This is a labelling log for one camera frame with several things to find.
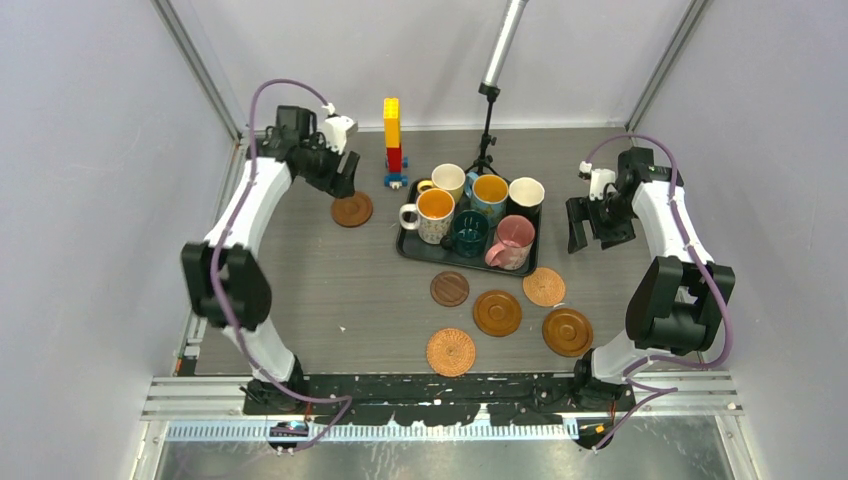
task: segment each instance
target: toy block tower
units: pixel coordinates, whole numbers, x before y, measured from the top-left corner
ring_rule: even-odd
[[[383,101],[383,127],[386,132],[386,168],[389,173],[383,184],[393,190],[407,185],[406,175],[401,169],[406,168],[408,161],[403,156],[400,141],[400,101],[397,98],[387,98]]]

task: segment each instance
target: white mug handle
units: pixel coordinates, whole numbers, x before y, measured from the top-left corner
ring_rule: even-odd
[[[412,213],[415,215],[414,222],[407,222],[403,219],[404,213]],[[418,216],[418,207],[415,206],[414,203],[407,203],[406,205],[400,207],[400,214],[398,215],[400,219],[400,226],[407,230],[418,230],[418,227],[421,225],[421,217]]]

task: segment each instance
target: pink mug handle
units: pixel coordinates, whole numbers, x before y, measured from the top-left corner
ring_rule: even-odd
[[[498,254],[503,252],[504,250],[506,250],[506,245],[501,242],[492,245],[492,248],[490,248],[489,251],[486,252],[486,265],[492,267],[497,267],[498,265],[500,265],[501,262],[498,261],[495,257],[497,257]]]

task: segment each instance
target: cup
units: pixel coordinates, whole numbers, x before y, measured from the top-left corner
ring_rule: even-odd
[[[450,193],[440,188],[431,188],[418,195],[415,203],[400,207],[400,225],[407,230],[418,230],[421,240],[438,245],[450,229],[456,203]],[[407,222],[404,213],[415,215],[415,221]]]
[[[478,175],[474,172],[466,175],[465,194],[471,200],[471,209],[489,219],[489,227],[494,227],[503,218],[509,185],[503,178],[492,175]]]
[[[536,229],[530,220],[521,215],[508,215],[498,224],[492,248],[486,252],[486,265],[504,270],[516,270],[524,265]]]
[[[441,188],[451,194],[455,203],[459,203],[464,186],[465,170],[452,163],[443,163],[433,169],[430,179],[418,182],[418,193],[424,193],[431,188]]]
[[[542,210],[545,199],[545,187],[530,177],[516,178],[509,184],[509,198],[506,201],[507,215],[521,215],[534,220]]]
[[[480,212],[466,210],[456,216],[441,245],[461,257],[472,258],[483,253],[488,239],[489,219]]]

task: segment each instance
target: wooden coaster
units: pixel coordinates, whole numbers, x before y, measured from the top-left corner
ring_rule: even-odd
[[[330,209],[333,220],[343,227],[358,227],[371,218],[374,205],[371,198],[362,192],[356,192],[352,197],[337,198]]]
[[[458,328],[439,330],[427,343],[427,363],[445,377],[458,377],[467,372],[476,358],[474,341]]]
[[[565,298],[565,281],[550,268],[539,267],[524,277],[524,294],[540,307],[553,307]]]
[[[592,346],[592,324],[577,310],[558,308],[542,324],[545,343],[564,357],[579,357]]]
[[[457,272],[442,272],[430,282],[430,295],[439,305],[455,307],[468,298],[468,280]]]
[[[474,323],[484,333],[505,337],[518,330],[521,324],[521,305],[502,290],[486,292],[474,302]]]

